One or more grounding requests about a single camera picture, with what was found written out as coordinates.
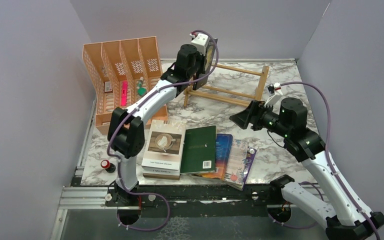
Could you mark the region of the black Moon and Sixpence book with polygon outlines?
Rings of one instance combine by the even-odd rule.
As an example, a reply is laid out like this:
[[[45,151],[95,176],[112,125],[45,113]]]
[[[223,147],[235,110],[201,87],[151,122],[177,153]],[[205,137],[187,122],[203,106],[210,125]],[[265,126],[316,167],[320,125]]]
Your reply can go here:
[[[214,55],[215,55],[214,43],[210,40],[208,42],[208,46],[206,47],[205,65],[204,65],[205,71],[202,74],[200,74],[199,76],[194,77],[194,79],[201,78],[202,76],[204,76],[210,72],[210,70],[212,69],[212,63],[213,63]],[[203,78],[202,80],[195,82],[193,84],[192,89],[194,91],[196,91],[196,90],[200,89],[201,87],[203,87],[208,82],[208,78],[209,77],[207,76],[207,77]]]

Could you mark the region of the dark green book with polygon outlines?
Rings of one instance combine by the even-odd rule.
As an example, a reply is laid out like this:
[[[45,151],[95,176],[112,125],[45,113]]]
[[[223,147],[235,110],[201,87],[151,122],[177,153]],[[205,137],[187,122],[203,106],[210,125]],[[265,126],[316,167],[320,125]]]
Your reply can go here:
[[[180,174],[213,173],[216,160],[216,139],[217,128],[215,125],[187,129]]]

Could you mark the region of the white Afternoon tea book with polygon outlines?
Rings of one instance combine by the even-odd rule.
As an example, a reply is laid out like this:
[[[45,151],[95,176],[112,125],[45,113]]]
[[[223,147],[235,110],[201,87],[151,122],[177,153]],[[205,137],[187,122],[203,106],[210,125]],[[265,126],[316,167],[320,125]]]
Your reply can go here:
[[[186,125],[181,121],[152,120],[142,166],[178,171],[185,134]]]

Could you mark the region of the white Decorate Furniture book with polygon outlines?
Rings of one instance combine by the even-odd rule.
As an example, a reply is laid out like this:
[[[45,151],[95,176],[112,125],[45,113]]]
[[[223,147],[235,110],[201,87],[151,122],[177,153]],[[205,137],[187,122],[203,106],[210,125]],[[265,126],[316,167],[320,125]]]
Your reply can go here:
[[[142,167],[142,175],[145,178],[153,179],[165,179],[165,180],[176,180],[180,179],[180,171],[165,169],[165,168],[155,168],[155,167]]]

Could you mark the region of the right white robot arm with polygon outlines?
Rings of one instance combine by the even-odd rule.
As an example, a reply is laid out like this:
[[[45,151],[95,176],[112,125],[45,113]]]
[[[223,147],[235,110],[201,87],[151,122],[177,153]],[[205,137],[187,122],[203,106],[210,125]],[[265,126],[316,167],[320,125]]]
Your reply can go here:
[[[325,230],[330,240],[364,240],[384,225],[384,214],[372,211],[352,190],[340,172],[320,135],[307,127],[308,109],[298,98],[287,97],[279,114],[263,101],[253,100],[229,119],[241,129],[267,129],[283,137],[284,148],[314,177],[329,202],[324,202],[283,175],[270,182],[269,199],[293,203]]]

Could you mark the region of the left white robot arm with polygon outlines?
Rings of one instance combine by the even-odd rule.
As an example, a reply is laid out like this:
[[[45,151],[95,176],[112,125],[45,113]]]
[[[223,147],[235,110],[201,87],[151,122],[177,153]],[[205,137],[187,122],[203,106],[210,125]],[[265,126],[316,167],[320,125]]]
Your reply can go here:
[[[137,200],[138,193],[134,189],[138,184],[136,158],[145,144],[145,122],[188,86],[209,77],[215,68],[208,69],[205,65],[217,64],[220,56],[217,42],[213,41],[212,46],[214,53],[207,59],[206,46],[192,42],[182,45],[175,62],[161,75],[154,88],[133,105],[117,107],[112,112],[106,153],[117,159],[114,187],[120,188],[118,199],[124,205],[132,205]]]

